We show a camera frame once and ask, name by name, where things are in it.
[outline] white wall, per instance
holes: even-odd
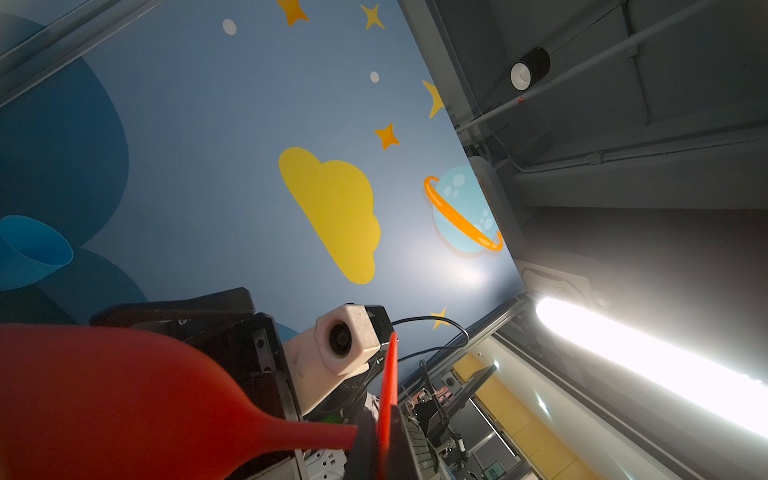
[[[607,480],[680,479],[497,340],[485,340],[472,353],[480,353],[486,366],[498,362],[498,379],[596,474]]]

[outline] light fixture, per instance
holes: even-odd
[[[535,47],[523,55],[509,72],[512,85],[519,91],[528,90],[549,73],[549,53],[542,47]]]
[[[759,381],[570,303],[546,298],[536,313],[559,336],[768,438],[768,388]]]

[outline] cartoon planet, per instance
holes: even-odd
[[[440,179],[427,177],[424,190],[440,234],[455,249],[464,253],[502,249],[502,234],[472,167],[454,167]]]

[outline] light blue planet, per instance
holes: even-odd
[[[462,217],[491,241],[498,242],[496,220],[491,214],[472,167],[468,165],[453,167],[445,172],[440,181],[433,186],[435,191]],[[463,253],[477,253],[485,249],[456,228],[437,208],[432,207],[432,212],[435,215],[438,230],[455,249]]]

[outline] blue cup shape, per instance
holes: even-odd
[[[0,219],[0,290],[32,285],[72,261],[67,239],[22,215]]]

